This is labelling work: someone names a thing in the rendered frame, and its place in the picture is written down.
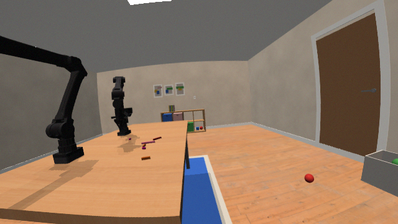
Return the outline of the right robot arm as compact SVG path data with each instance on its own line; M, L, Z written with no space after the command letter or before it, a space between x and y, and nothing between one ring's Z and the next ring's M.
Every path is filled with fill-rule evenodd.
M76 146L74 120L72 119L72 111L81 82L88 74L81 60L77 57L58 54L3 36L0 36L0 54L53 64L57 67L63 67L71 73L58 113L52 120L52 124L47 126L45 132L48 137L59 139L58 153L52 154L53 158L68 157L83 150L83 147ZM63 123L64 121L65 123Z

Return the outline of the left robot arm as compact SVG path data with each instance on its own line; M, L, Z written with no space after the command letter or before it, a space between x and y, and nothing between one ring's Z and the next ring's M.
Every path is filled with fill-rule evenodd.
M131 130L129 130L129 128L127 126L127 122L128 122L128 117L130 117L132 115L132 108L124 108L124 103L123 103L124 91L122 89L123 89L123 86L125 83L125 77L122 77L122 78L113 77L113 83L115 83L115 87L113 88L113 90L111 92L112 100L114 100L113 107L121 108L121 109L116 109L116 116L124 116L124 115L127 116L127 117L124 117L124 118L126 118L126 121L124 123L123 129L119 130L119 132L117 134L126 134L126 133L131 132ZM115 91L115 90L117 90L117 91ZM123 103L123 105L122 105L122 103Z

